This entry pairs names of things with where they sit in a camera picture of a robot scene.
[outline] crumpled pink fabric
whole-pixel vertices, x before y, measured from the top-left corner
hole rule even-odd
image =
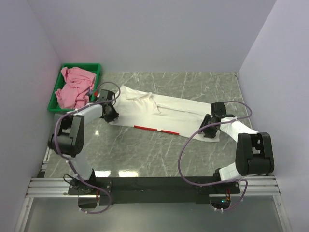
[[[73,67],[61,69],[66,84],[58,89],[55,94],[61,109],[79,109],[89,102],[87,93],[94,88],[96,74],[93,72]]]

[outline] tabletop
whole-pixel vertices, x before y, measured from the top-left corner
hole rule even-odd
[[[199,102],[243,102],[234,72],[107,72],[101,81]],[[111,84],[103,88],[117,91]],[[226,109],[228,114],[247,115],[246,108],[237,103],[226,104]],[[242,122],[251,127],[249,119]],[[179,176],[177,161],[186,140],[172,134],[112,126],[100,118],[86,125],[84,148],[87,161],[98,177]],[[217,168],[234,162],[235,154],[235,141],[222,132],[219,142],[192,140],[183,154],[183,174],[212,175]],[[53,151],[44,177],[71,173],[65,161]]]

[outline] green basket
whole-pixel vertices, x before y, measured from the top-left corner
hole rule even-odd
[[[63,67],[68,67],[69,69],[73,68],[73,67],[78,67],[78,68],[90,71],[92,73],[95,73],[97,76],[96,76],[96,80],[95,80],[94,90],[97,88],[97,86],[99,84],[99,79],[100,79],[100,69],[101,69],[100,64],[97,64],[97,63],[65,63],[61,66],[61,69]],[[58,79],[56,81],[52,97],[50,98],[50,101],[49,101],[49,104],[48,104],[48,108],[47,108],[48,111],[53,112],[53,113],[59,113],[59,112],[65,113],[65,112],[68,112],[68,111],[72,111],[72,109],[61,109],[58,105],[58,101],[57,101],[57,97],[55,95],[55,92],[59,88],[62,89],[64,87],[64,85],[65,85],[64,78],[63,78],[61,72],[59,72],[59,76],[58,76]],[[92,94],[91,97],[89,97],[89,98],[90,98],[90,101],[92,101],[92,100],[94,100],[95,96]]]

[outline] folded white fabric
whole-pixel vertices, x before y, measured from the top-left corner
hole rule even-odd
[[[211,114],[211,105],[187,99],[146,93],[121,86],[121,94],[115,104],[119,118],[111,125],[136,127],[190,137],[201,125],[205,114]],[[197,134],[194,139],[218,142]]]

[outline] white wall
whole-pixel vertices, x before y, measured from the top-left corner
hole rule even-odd
[[[28,0],[61,61],[239,71],[275,0]]]
[[[308,231],[309,1],[277,0],[239,83],[252,123],[272,136],[275,174],[294,232]]]
[[[0,231],[13,231],[40,170],[59,59],[25,0],[0,1]]]

